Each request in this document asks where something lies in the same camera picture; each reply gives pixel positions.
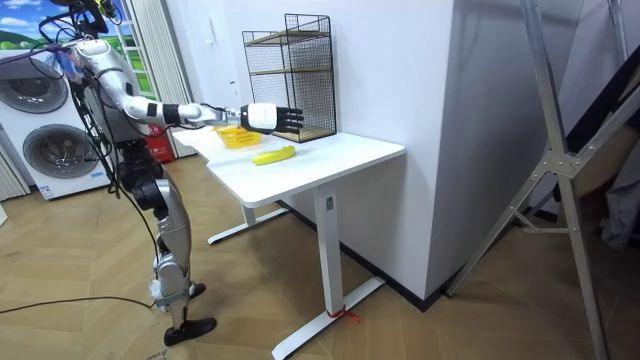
robot leg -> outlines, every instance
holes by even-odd
[[[154,268],[158,280],[151,286],[156,305],[171,313],[173,326],[165,332],[165,345],[204,335],[216,326],[213,318],[187,320],[189,299],[205,290],[204,284],[193,284],[190,277],[191,227],[175,184],[167,174],[164,179],[143,183],[132,189],[141,208],[153,208],[158,220],[158,245],[161,251]]]

white desk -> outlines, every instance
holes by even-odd
[[[287,212],[286,209],[279,209],[256,218],[254,208],[287,195],[313,189],[327,312],[318,315],[278,344],[272,352],[275,359],[289,356],[339,317],[331,317],[329,314],[340,314],[343,309],[351,309],[384,284],[382,279],[373,277],[346,297],[343,296],[338,202],[335,182],[332,180],[400,156],[405,152],[404,146],[338,133],[304,144],[265,136],[258,145],[230,150],[224,147],[211,128],[181,131],[173,136],[183,145],[192,146],[206,158],[209,161],[209,172],[242,205],[245,224],[212,236],[210,244]],[[253,156],[259,153],[278,150],[287,145],[296,147],[293,158],[263,166],[256,166],[251,162]]]

white washing machine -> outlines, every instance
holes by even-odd
[[[0,58],[25,50],[1,50]],[[1,66],[0,123],[46,199],[109,183],[49,53]]]

wire mesh rack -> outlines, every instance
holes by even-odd
[[[331,21],[325,15],[285,14],[284,31],[244,31],[253,101],[298,108],[300,134],[274,133],[298,143],[336,129]]]

banana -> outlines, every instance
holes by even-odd
[[[288,159],[296,153],[296,148],[293,146],[285,146],[278,151],[271,151],[267,153],[262,153],[260,155],[256,155],[251,159],[251,161],[256,165],[267,165],[274,163],[276,161],[281,161],[284,159]]]

